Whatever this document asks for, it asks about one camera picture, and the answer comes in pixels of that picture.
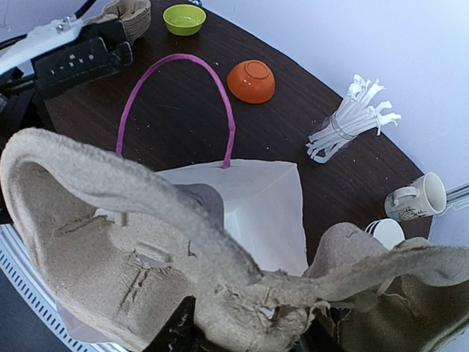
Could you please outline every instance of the paper bag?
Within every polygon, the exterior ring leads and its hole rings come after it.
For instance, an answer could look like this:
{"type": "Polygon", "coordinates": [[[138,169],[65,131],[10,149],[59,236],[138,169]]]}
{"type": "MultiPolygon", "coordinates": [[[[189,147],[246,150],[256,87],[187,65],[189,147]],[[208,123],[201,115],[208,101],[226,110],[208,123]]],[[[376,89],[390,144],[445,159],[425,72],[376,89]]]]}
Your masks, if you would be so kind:
{"type": "MultiPolygon", "coordinates": [[[[301,276],[308,264],[303,195],[297,167],[284,161],[231,160],[236,129],[232,107],[220,78],[205,61],[189,54],[173,54],[152,65],[134,87],[125,105],[117,138],[117,155],[122,156],[126,122],[140,88],[161,65],[174,60],[195,62],[212,76],[225,103],[229,140],[223,161],[158,174],[175,185],[203,183],[212,186],[224,201],[225,229],[254,257],[260,268],[301,276]]],[[[59,314],[71,337],[86,342],[106,341],[98,331],[65,309],[60,309],[59,314]]]]}

